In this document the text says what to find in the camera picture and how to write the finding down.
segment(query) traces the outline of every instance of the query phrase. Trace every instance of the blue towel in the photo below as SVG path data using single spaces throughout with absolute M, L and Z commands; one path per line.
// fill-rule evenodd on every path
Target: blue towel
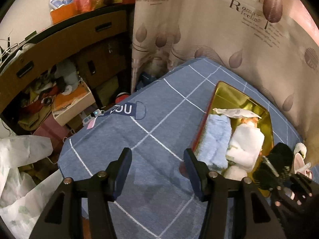
M 209 114 L 197 149 L 197 159 L 206 163 L 210 170 L 221 172 L 226 169 L 226 152 L 231 134 L 229 117 Z

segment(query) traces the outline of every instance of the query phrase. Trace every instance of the white wall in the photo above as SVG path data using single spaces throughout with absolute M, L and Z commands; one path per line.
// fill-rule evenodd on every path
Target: white wall
M 15 0 L 0 23 L 0 39 L 7 39 L 12 31 L 11 44 L 19 43 L 51 24 L 49 0 Z M 7 48 L 7 43 L 0 40 L 0 46 Z

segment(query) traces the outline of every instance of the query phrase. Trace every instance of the patterned curtain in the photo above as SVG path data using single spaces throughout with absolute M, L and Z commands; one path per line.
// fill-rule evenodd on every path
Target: patterned curtain
M 136 0 L 131 91 L 142 71 L 160 77 L 207 56 L 263 93 L 305 139 L 307 160 L 319 163 L 313 25 L 299 0 Z

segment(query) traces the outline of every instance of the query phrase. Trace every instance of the bed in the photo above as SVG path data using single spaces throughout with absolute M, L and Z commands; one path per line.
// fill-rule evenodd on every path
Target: bed
M 100 115 L 93 127 L 82 128 L 64 143 L 58 165 L 64 177 L 74 180 L 105 170 L 124 147 L 132 149 L 123 192 L 116 202 L 109 203 L 118 239 L 198 238 L 207 203 L 194 197 L 179 165 L 220 80 L 269 111 L 274 144 L 283 142 L 293 149 L 302 142 L 281 112 L 239 76 L 207 58 L 188 61 Z M 88 217 L 85 200 L 82 208 L 83 216 Z M 228 199 L 225 238 L 231 238 L 232 210 L 233 201 Z

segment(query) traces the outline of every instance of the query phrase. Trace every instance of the pink tag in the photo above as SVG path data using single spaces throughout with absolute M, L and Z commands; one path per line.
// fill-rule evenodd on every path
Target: pink tag
M 96 117 L 90 121 L 90 123 L 87 125 L 87 129 L 93 128 L 95 125 Z

